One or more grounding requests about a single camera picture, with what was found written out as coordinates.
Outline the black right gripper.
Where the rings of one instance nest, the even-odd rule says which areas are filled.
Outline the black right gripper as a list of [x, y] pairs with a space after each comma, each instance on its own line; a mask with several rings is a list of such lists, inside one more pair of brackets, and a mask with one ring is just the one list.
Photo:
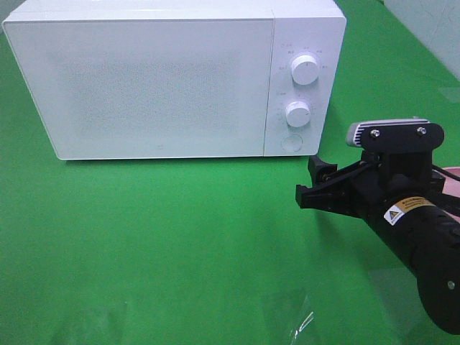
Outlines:
[[300, 208], [359, 214], [365, 219], [401, 219], [416, 209], [432, 208], [444, 187], [444, 176], [433, 169], [430, 151], [365, 150], [361, 161], [341, 169], [314, 155], [308, 159], [308, 172], [312, 187], [296, 185], [295, 189]]

